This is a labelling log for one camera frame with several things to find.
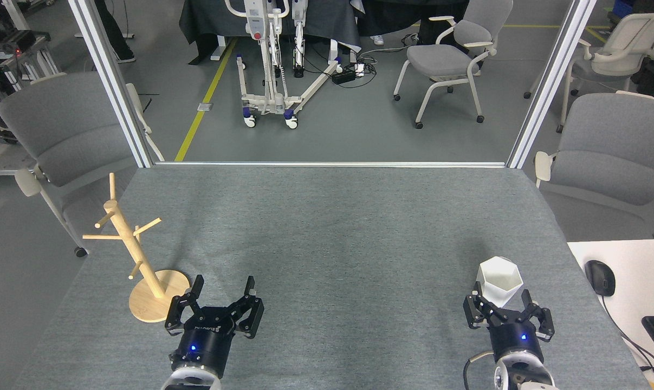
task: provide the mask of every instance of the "blue bin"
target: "blue bin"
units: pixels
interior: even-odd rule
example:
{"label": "blue bin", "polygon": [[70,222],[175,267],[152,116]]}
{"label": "blue bin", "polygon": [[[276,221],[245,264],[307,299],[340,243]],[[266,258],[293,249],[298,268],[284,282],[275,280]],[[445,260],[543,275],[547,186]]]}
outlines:
{"label": "blue bin", "polygon": [[616,0],[613,5],[613,14],[623,19],[632,13],[632,3],[634,0]]}

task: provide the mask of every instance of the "gray chair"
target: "gray chair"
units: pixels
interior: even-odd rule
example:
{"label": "gray chair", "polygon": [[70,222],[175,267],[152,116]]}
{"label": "gray chair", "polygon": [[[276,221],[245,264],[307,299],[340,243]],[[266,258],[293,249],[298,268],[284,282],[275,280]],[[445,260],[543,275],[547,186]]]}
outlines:
{"label": "gray chair", "polygon": [[[582,81],[623,81],[623,90],[627,91],[630,77],[639,71],[642,60],[645,57],[654,60],[654,13],[624,17],[603,47],[592,47],[585,40],[579,40],[579,44],[565,71],[565,93],[562,96],[560,124],[555,130],[557,133],[562,133],[565,125],[568,98],[577,96]],[[538,81],[536,79],[530,91],[525,92],[525,99],[532,96]]]}
{"label": "gray chair", "polygon": [[37,161],[21,170],[25,195],[41,193],[86,255],[83,234],[97,234],[109,199],[108,171],[116,171],[123,192],[136,171],[131,149],[96,72],[51,77],[8,96],[0,116]]}
{"label": "gray chair", "polygon": [[538,152],[535,170],[537,187],[561,186],[542,193],[567,241],[653,238],[641,210],[654,205],[654,99],[628,92],[577,98],[559,151]]}
{"label": "gray chair", "polygon": [[[447,86],[448,92],[453,92],[456,84],[468,83],[474,96],[476,105],[476,121],[483,123],[481,105],[478,103],[478,93],[474,84],[474,77],[480,76],[479,63],[488,55],[497,52],[497,38],[505,20],[512,10],[513,0],[471,0],[464,13],[464,18],[455,23],[451,16],[431,17],[431,21],[447,21],[450,29],[445,30],[436,39],[436,44],[409,47],[406,51],[407,60],[399,73],[399,79],[394,87],[394,101],[399,101],[399,87],[401,87],[404,73],[411,64],[420,73],[428,76],[433,85],[423,98],[414,126],[423,128],[421,118],[428,99],[434,89]],[[461,51],[454,46],[440,44],[443,37],[454,33],[455,41],[468,52]]]}

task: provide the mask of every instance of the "gray floor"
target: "gray floor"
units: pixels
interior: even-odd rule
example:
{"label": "gray floor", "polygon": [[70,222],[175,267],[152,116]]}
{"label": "gray floor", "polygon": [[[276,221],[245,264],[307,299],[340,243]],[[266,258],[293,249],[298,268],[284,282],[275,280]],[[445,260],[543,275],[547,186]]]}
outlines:
{"label": "gray floor", "polygon": [[[124,29],[121,2],[114,2],[115,16]],[[172,160],[195,118],[196,107],[218,68],[217,62],[199,66],[186,63],[196,56],[177,27],[182,2],[127,3],[129,30],[136,33],[130,45],[138,57],[121,65],[126,81],[134,82],[144,104],[151,98],[146,118],[154,140]],[[558,25],[567,8],[562,2],[515,2],[508,24]],[[604,25],[599,4],[590,25]],[[29,17],[36,30],[49,30],[52,53],[62,69],[82,72],[92,67],[86,46],[73,37],[76,24],[66,0],[57,0]],[[300,114],[298,129],[289,130],[280,118],[261,118],[248,129],[238,115],[237,70],[230,62],[215,95],[212,111],[204,117],[186,161],[504,161],[513,145],[528,101],[522,92],[532,84],[550,50],[557,29],[507,27],[500,37],[498,56],[488,60],[477,81],[486,116],[475,122],[470,93],[458,87],[448,95],[440,91],[424,116],[425,127],[411,126],[428,81],[415,72],[407,74],[403,99],[391,100],[403,52],[374,54],[378,75],[368,86],[342,89],[325,85]],[[398,44],[399,35],[387,35],[387,44]],[[596,43],[591,35],[584,36]],[[364,38],[364,50],[374,49]],[[316,44],[324,54],[326,47]],[[251,42],[241,40],[237,50],[248,64],[256,55]],[[309,54],[315,64],[322,64]],[[304,81],[289,78],[289,88],[300,91]],[[592,86],[589,90],[607,90]],[[556,97],[535,150],[552,152],[560,136],[554,133],[559,106]],[[530,166],[527,175],[532,177]],[[645,214],[654,220],[654,206]],[[0,389],[12,383],[12,372],[30,357],[82,264],[72,253],[73,244],[44,202],[25,198],[12,178],[0,177]]]}

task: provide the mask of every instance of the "white sneaker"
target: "white sneaker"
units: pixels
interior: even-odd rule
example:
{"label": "white sneaker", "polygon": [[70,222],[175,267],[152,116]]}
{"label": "white sneaker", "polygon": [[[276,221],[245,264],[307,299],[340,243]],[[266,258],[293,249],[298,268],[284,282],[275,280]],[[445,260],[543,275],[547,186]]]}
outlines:
{"label": "white sneaker", "polygon": [[384,46],[384,38],[382,35],[372,35],[371,39],[377,46]]}

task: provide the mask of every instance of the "patient lift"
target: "patient lift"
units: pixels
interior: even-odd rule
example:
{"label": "patient lift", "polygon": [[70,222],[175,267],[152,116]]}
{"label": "patient lift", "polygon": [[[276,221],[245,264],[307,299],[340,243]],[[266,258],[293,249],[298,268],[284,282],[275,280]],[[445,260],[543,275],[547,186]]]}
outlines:
{"label": "patient lift", "polygon": [[[336,72],[341,72],[339,58],[330,61],[327,69],[300,96],[289,96],[286,86],[286,74],[281,63],[281,47],[279,37],[282,32],[281,19],[289,12],[289,2],[283,0],[284,10],[270,8],[274,0],[244,0],[245,12],[235,10],[230,5],[230,0],[225,0],[225,6],[235,16],[247,18],[245,31],[250,34],[253,40],[257,41],[262,49],[262,62],[264,64],[264,95],[247,93],[245,84],[245,65],[240,54],[237,55],[238,74],[240,76],[240,94],[242,99],[242,113],[245,125],[250,128],[255,126],[256,117],[253,111],[260,115],[282,114],[289,128],[297,128],[298,111],[307,103],[312,95],[325,81]],[[294,3],[293,19],[295,24],[295,52],[294,52],[294,76],[302,76],[302,60],[305,54],[305,40],[302,29],[305,26],[307,0],[292,0]],[[282,93],[278,91],[278,81],[281,81]]]}

